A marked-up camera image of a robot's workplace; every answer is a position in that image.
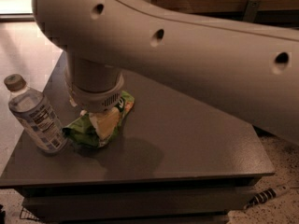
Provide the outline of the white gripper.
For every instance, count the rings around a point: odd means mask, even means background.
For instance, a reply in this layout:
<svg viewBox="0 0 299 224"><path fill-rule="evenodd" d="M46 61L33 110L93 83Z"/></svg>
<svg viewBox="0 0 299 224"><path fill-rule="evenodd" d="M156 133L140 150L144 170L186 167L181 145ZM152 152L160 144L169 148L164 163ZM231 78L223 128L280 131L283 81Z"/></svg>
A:
<svg viewBox="0 0 299 224"><path fill-rule="evenodd" d="M107 91L84 91L68 80L65 85L69 94L69 103L73 107L81 108L81 116L92 112L89 114L89 119L97 135L101 140L109 138L120 120L120 111L113 106L121 98L121 90L124 85L122 73L117 75L116 85Z"/></svg>

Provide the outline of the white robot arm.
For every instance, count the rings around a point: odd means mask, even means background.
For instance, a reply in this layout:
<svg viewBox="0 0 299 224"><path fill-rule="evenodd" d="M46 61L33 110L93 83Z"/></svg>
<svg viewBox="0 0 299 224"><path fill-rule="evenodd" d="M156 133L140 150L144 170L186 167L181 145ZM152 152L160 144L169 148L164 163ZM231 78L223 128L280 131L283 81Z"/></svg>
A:
<svg viewBox="0 0 299 224"><path fill-rule="evenodd" d="M37 25L66 51L74 102L103 110L120 69L158 81L299 143L299 34L172 12L144 0L32 0Z"/></svg>

